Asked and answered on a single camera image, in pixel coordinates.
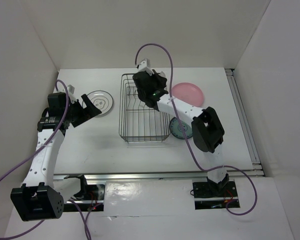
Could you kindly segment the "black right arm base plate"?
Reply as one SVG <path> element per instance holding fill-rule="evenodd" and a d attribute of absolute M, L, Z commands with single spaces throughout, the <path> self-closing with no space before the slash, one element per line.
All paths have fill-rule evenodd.
<path fill-rule="evenodd" d="M 216 190 L 212 185 L 206 181 L 193 182 L 192 194 L 195 198 L 208 199 L 208 198 L 235 198 L 238 197 L 236 184 L 234 181 L 229 181 L 221 190 Z"/>

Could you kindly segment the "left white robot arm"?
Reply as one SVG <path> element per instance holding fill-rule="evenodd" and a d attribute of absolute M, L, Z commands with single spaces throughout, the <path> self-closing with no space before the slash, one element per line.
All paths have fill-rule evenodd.
<path fill-rule="evenodd" d="M 10 199 L 24 222 L 58 219 L 65 203 L 72 197 L 82 200 L 89 195 L 86 178 L 80 174 L 69 176 L 59 187 L 54 186 L 54 172 L 61 145 L 69 126 L 74 128 L 101 114 L 86 94 L 81 96 L 84 106 L 65 92 L 51 93 L 48 107 L 37 123 L 36 153 L 28 174 Z"/>

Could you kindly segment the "white plate dark rim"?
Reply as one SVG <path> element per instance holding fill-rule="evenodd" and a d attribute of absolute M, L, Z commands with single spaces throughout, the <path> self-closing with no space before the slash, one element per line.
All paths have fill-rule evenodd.
<path fill-rule="evenodd" d="M 113 96 L 104 90 L 95 90 L 87 94 L 88 99 L 101 113 L 96 118 L 104 117 L 110 113 L 114 106 Z"/>

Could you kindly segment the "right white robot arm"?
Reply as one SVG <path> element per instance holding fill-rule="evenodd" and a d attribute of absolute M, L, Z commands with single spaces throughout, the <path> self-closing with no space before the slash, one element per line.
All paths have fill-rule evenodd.
<path fill-rule="evenodd" d="M 225 130 L 212 107 L 200 108 L 186 103 L 166 90 L 167 79 L 156 71 L 139 71 L 132 76 L 138 98 L 146 106 L 175 117 L 178 123 L 191 127 L 194 145 L 203 152 L 204 158 L 214 164 L 209 169 L 200 166 L 188 139 L 186 145 L 196 166 L 207 173 L 208 190 L 220 196 L 229 182 L 229 174 L 222 163 L 221 146 Z"/>

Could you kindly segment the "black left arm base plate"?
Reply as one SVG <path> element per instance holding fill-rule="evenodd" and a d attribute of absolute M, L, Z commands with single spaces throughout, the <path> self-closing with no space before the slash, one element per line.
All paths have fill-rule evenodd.
<path fill-rule="evenodd" d="M 67 201 L 84 202 L 92 200 L 93 203 L 99 203 L 105 198 L 106 186 L 104 183 L 89 184 L 84 174 L 68 175 L 64 179 L 66 183 Z"/>

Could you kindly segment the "blue patterned small plate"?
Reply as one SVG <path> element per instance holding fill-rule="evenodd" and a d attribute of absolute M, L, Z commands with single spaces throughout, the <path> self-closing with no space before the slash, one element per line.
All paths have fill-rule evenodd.
<path fill-rule="evenodd" d="M 169 122 L 170 133 L 177 139 L 184 140 L 193 137 L 193 131 L 191 127 L 185 122 L 181 121 L 179 124 L 176 117 L 173 117 Z"/>

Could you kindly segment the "pink plastic plate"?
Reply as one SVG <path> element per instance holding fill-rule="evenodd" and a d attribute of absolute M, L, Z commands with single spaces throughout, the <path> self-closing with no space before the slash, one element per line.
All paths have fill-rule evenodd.
<path fill-rule="evenodd" d="M 204 104 L 205 97 L 202 90 L 193 83 L 181 82 L 174 85 L 171 89 L 174 97 L 195 107 L 201 107 Z"/>

